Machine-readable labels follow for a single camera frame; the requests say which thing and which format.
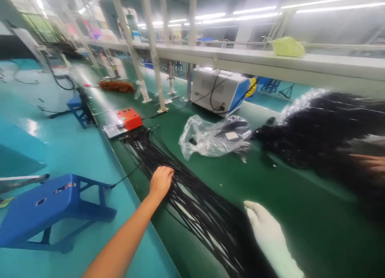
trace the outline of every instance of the blue stool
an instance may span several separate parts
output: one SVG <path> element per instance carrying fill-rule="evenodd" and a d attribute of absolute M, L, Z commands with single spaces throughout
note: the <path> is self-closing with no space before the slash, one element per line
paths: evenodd
<path fill-rule="evenodd" d="M 79 121 L 83 129 L 85 129 L 84 122 L 87 122 L 87 117 L 84 112 L 81 113 L 81 115 L 77 114 L 77 110 L 81 110 L 81 99 L 80 97 L 74 96 L 67 102 L 67 106 L 70 109 L 70 111 L 73 113 L 73 115 L 76 117 L 76 119 Z"/>
<path fill-rule="evenodd" d="M 99 187 L 100 205 L 83 201 L 80 192 L 89 187 Z M 60 251 L 73 248 L 77 234 L 96 221 L 110 222 L 116 210 L 106 207 L 103 188 L 110 185 L 74 174 L 48 180 L 45 184 L 21 194 L 8 206 L 8 212 L 0 226 L 0 247 L 30 250 Z M 64 218 L 89 220 L 86 224 L 54 245 L 49 243 L 51 227 Z M 28 241 L 43 232 L 41 242 Z"/>

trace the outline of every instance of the yellow bag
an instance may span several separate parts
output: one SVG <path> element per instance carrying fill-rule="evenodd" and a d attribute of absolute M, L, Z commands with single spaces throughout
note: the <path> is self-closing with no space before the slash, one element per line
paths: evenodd
<path fill-rule="evenodd" d="M 305 54 L 302 44 L 292 37 L 282 37 L 273 41 L 273 49 L 276 55 L 301 57 Z"/>

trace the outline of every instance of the gloved hand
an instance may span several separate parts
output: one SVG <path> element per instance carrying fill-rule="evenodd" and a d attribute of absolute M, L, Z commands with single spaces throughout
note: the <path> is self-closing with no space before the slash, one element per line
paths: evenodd
<path fill-rule="evenodd" d="M 286 245 L 281 226 L 260 204 L 244 201 L 255 239 L 279 278 L 303 278 Z"/>

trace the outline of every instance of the red device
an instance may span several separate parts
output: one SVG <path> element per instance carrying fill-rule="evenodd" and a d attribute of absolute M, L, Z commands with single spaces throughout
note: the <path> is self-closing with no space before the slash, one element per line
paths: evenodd
<path fill-rule="evenodd" d="M 127 130 L 133 130 L 143 125 L 142 119 L 132 108 L 126 108 L 116 112 L 116 114 Z"/>

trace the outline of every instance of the workbench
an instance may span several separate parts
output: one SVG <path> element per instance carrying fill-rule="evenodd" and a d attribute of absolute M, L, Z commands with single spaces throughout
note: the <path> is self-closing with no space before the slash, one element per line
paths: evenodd
<path fill-rule="evenodd" d="M 128 76 L 135 80 L 134 69 L 127 67 Z M 102 77 L 87 65 L 73 70 L 79 84 L 97 84 Z M 155 85 L 153 76 L 145 76 L 147 87 Z M 219 117 L 184 100 L 186 85 L 174 83 L 179 97 L 167 104 L 168 113 L 155 118 L 158 98 L 149 92 L 152 102 L 143 104 L 133 94 L 86 88 L 89 107 L 99 126 L 116 117 L 116 111 L 132 107 L 142 117 L 146 127 L 161 136 L 170 151 L 189 167 L 208 187 L 235 206 L 243 209 L 243 201 L 256 201 L 266 207 L 280 222 L 292 257 L 306 277 L 378 277 L 384 274 L 385 235 L 382 228 L 370 220 L 357 198 L 337 183 L 326 181 L 312 171 L 295 170 L 271 156 L 276 167 L 262 162 L 258 142 L 246 155 L 227 154 L 218 158 L 194 153 L 189 161 L 183 158 L 178 144 L 188 118 L 198 114 L 216 122 Z M 235 115 L 245 118 L 251 129 L 262 126 L 276 112 L 244 102 Z M 129 154 L 117 138 L 108 140 L 124 172 L 135 169 Z M 149 191 L 149 180 L 138 169 L 129 181 L 142 201 Z M 166 210 L 163 203 L 152 218 L 160 239 L 182 277 L 227 277 L 224 268 L 209 251 Z"/>

